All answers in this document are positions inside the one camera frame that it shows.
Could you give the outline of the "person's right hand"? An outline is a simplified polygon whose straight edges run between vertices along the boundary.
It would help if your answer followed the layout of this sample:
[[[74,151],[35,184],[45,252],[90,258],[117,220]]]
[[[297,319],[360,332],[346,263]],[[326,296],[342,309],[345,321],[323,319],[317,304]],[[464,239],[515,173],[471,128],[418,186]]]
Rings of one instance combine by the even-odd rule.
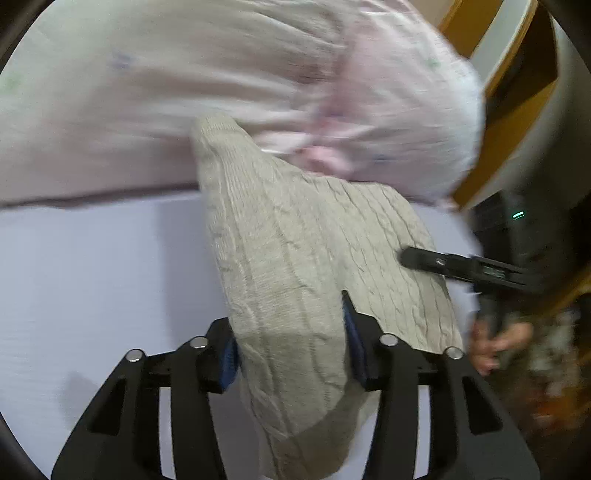
[[[531,341],[534,333],[529,322],[517,322],[492,336],[485,320],[475,320],[469,337],[468,357],[478,371],[486,377],[500,368],[501,352],[522,350]]]

